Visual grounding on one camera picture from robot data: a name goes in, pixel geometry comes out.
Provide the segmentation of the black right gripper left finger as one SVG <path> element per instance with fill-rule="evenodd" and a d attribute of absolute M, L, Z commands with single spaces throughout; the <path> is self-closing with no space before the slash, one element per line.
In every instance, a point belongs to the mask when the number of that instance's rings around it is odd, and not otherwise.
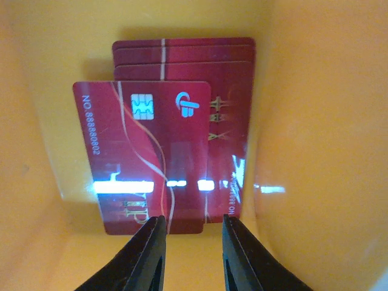
<path fill-rule="evenodd" d="M 77 290 L 162 290 L 166 235 L 165 217 L 149 218 L 114 258 Z"/>

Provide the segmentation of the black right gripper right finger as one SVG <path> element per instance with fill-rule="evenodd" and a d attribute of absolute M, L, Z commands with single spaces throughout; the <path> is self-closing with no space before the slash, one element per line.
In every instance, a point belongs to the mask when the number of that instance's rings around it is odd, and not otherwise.
<path fill-rule="evenodd" d="M 279 263 L 234 216 L 223 216 L 222 257 L 226 290 L 311 289 Z"/>

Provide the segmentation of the red VIP card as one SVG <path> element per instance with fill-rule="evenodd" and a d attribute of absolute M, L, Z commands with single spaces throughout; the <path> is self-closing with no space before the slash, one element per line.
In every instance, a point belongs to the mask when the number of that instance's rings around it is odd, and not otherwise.
<path fill-rule="evenodd" d="M 105 231 L 132 235 L 164 216 L 169 234 L 201 233 L 210 85 L 82 81 L 73 93 Z"/>

